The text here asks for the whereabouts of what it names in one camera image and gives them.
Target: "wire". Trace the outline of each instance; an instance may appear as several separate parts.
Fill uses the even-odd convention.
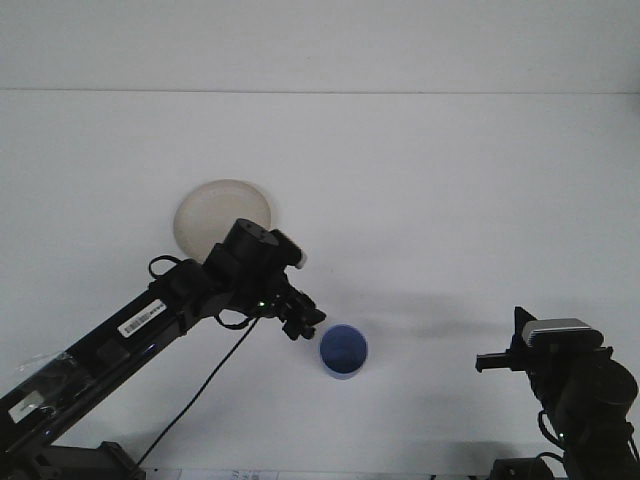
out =
[[[544,415],[544,410],[540,410],[540,412],[538,412],[538,427],[540,428],[540,432],[542,432],[542,435],[544,435],[544,438],[549,440],[560,450],[564,450],[564,446],[562,445],[562,442],[560,441],[560,439],[551,435],[549,430],[547,430],[547,427],[545,426],[544,421],[542,419],[543,415]]]
[[[160,275],[158,275],[156,272],[153,271],[153,265],[161,260],[168,260],[170,262],[175,263],[176,265],[180,263],[180,260],[178,260],[176,257],[172,255],[160,255],[159,257],[156,257],[153,260],[151,260],[149,262],[149,265],[147,266],[147,270],[149,271],[149,275],[151,275],[156,280],[160,278]]]
[[[160,433],[160,435],[158,435],[158,437],[154,440],[154,442],[151,444],[151,446],[147,449],[146,452],[144,452],[144,454],[142,455],[142,457],[140,457],[140,460],[138,460],[138,463],[135,466],[135,469],[133,470],[132,474],[134,474],[138,468],[140,468],[140,465],[142,465],[142,462],[144,462],[146,460],[146,458],[149,456],[149,454],[151,453],[151,451],[156,447],[156,445],[158,445],[158,443],[160,443],[160,440],[162,440],[162,438],[169,432],[169,430],[171,430],[171,428],[178,423],[178,421],[184,416],[185,413],[187,413],[187,410],[189,410],[191,408],[191,406],[196,402],[196,400],[200,397],[200,395],[202,395],[202,392],[204,392],[205,388],[207,388],[207,386],[209,385],[209,383],[211,382],[211,380],[213,379],[213,377],[216,375],[216,373],[218,373],[218,371],[222,368],[222,366],[227,362],[227,360],[229,360],[229,358],[231,358],[231,355],[234,354],[234,352],[238,349],[238,347],[242,344],[242,342],[244,342],[244,340],[249,336],[249,334],[251,333],[251,331],[255,328],[255,326],[258,324],[258,320],[260,318],[248,318],[247,320],[251,321],[254,320],[254,322],[251,324],[251,326],[249,327],[249,329],[244,333],[244,335],[242,335],[242,337],[240,337],[240,340],[238,340],[236,342],[236,344],[231,348],[231,350],[229,350],[229,353],[227,353],[225,355],[225,357],[220,361],[220,363],[218,364],[218,366],[216,368],[213,369],[213,372],[211,372],[211,374],[207,377],[207,379],[205,380],[205,382],[202,384],[202,386],[200,387],[200,390],[198,390],[198,392],[194,395],[194,397],[191,399],[191,401],[187,404],[186,407],[184,407],[182,409],[182,411],[176,416],[176,418],[174,418],[171,423],[169,423],[169,425],[167,425],[167,427],[162,431],[162,433]]]
[[[247,328],[247,326],[249,325],[249,322],[251,321],[251,317],[247,317],[244,319],[243,322],[229,324],[229,323],[224,323],[222,321],[222,318],[220,318],[220,315],[214,315],[213,318],[216,319],[216,322],[218,322],[220,326],[224,328],[228,328],[229,330],[244,330],[245,328]]]
[[[560,465],[562,465],[564,467],[564,462],[562,461],[562,457],[560,455],[558,455],[556,453],[553,453],[553,452],[542,452],[542,453],[539,453],[533,459],[533,462],[531,462],[531,465],[529,465],[529,473],[527,474],[527,480],[531,480],[531,474],[533,473],[534,465],[538,462],[538,460],[542,460],[543,457],[553,458],[554,460],[557,460],[558,462],[560,462]]]
[[[638,447],[636,447],[636,442],[633,441],[633,437],[629,438],[629,444],[631,445],[631,450],[633,451],[633,455],[636,457],[636,462],[640,462],[640,455],[638,455]]]

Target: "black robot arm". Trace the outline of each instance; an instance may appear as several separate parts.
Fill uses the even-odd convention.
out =
[[[555,436],[544,428],[542,412],[541,429],[563,450],[562,463],[571,480],[640,480],[633,427],[625,418],[638,385],[611,359],[613,349],[602,347],[603,341],[599,331],[578,319],[537,320],[516,307],[511,346],[505,353],[478,355],[476,369],[526,372]],[[548,469],[532,475],[535,462],[497,460],[491,479],[553,478]]]
[[[204,264],[177,261],[149,288],[63,354],[0,398],[0,479],[142,479],[117,444],[51,443],[176,338],[225,309],[278,317],[292,339],[312,338],[325,318],[284,269],[304,253],[278,230],[239,219]]]

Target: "blue plastic cup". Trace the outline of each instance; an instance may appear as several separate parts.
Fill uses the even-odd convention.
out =
[[[367,341],[351,325],[334,325],[320,341],[320,358],[329,374],[340,380],[353,377],[367,359]]]

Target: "white label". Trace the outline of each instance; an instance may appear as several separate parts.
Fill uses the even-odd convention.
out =
[[[9,415],[14,423],[20,422],[23,418],[29,415],[31,412],[37,410],[44,403],[44,398],[37,390],[34,390],[29,395],[24,397],[22,401],[9,410]]]
[[[154,300],[141,310],[136,316],[130,318],[118,327],[118,331],[124,338],[129,338],[151,320],[156,318],[167,309],[167,306],[160,300]]]

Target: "round plate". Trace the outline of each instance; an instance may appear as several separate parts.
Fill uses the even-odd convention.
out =
[[[238,180],[216,180],[183,200],[173,220],[173,234],[182,251],[202,263],[238,218],[271,229],[271,209],[258,190]]]

